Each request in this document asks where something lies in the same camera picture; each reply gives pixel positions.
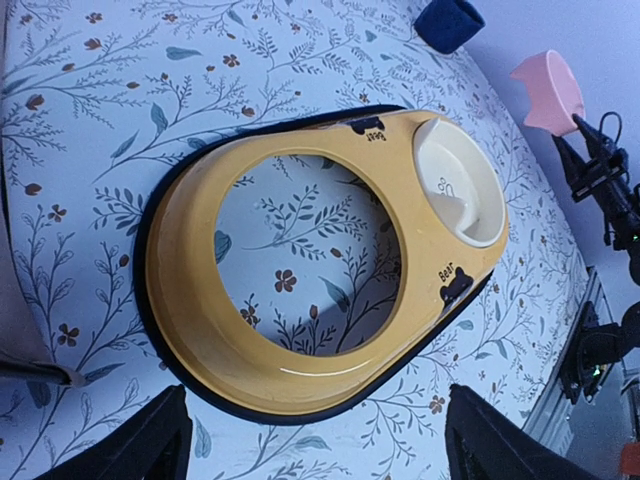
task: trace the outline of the double pet bowl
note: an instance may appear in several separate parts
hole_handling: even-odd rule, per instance
[[[508,233],[489,160],[446,118],[390,110],[321,115],[219,142],[174,167],[152,194],[134,255],[138,305],[165,363],[205,400],[263,423],[333,416],[402,368],[488,280]],[[216,266],[216,219],[234,182],[267,157],[291,154],[322,156],[360,177],[399,241],[389,318],[334,356],[292,352],[252,329]]]

